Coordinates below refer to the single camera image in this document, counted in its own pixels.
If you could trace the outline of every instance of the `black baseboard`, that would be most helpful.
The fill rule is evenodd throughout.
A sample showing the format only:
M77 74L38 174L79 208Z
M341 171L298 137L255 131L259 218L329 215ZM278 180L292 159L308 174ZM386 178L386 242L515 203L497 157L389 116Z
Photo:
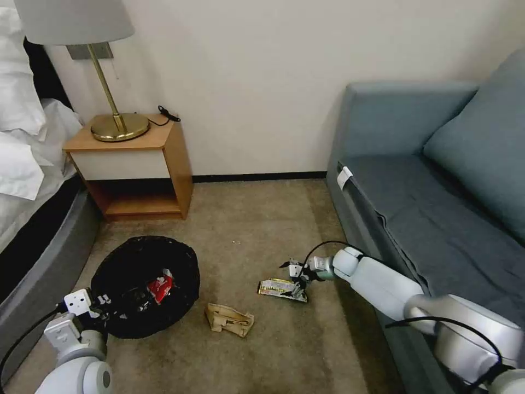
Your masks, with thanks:
M203 182L243 182L243 181L277 181L282 179L322 179L326 171L310 172L273 172L262 174L233 174L233 175L194 175L194 183Z

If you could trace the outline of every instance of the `carpet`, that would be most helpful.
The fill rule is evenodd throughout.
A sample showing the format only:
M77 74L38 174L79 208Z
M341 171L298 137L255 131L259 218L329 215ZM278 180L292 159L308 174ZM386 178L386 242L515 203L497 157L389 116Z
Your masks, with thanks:
M108 340L115 394L401 393L375 313L345 282L316 282L308 304L256 293L260 280L321 241L344 240L323 180L201 183L185 221L102 224L76 288L129 237L163 235L199 259L200 299L175 325L141 340ZM334 253L326 247L319 255ZM244 339L214 333L208 303L255 315ZM34 392L55 363L40 340L8 384Z

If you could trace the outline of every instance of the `white bed sheet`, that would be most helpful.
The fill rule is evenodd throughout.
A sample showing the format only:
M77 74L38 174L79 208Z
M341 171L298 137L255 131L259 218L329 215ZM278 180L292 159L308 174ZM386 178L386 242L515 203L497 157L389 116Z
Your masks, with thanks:
M62 146L82 127L79 117L57 100L44 100L42 106L48 128L44 141L40 142L22 130L10 132L18 140L31 145L33 155L44 172L44 180L35 201L0 194L0 253L64 181L75 174L74 166L66 162Z

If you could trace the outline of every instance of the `sofa seat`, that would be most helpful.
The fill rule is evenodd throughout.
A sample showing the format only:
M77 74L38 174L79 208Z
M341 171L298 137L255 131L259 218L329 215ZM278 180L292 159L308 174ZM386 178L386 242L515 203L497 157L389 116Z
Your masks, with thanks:
M340 163L429 294L456 294L525 327L525 248L459 183L420 155Z

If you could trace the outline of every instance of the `red snack package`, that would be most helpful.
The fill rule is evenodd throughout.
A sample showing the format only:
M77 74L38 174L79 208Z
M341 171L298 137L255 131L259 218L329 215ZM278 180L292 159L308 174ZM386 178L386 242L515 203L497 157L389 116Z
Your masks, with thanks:
M148 291L153 298L155 298L157 305L160 305L164 297L170 292L173 285L173 275L170 270L164 269L162 270L162 273L164 276L159 276L155 281L147 284Z

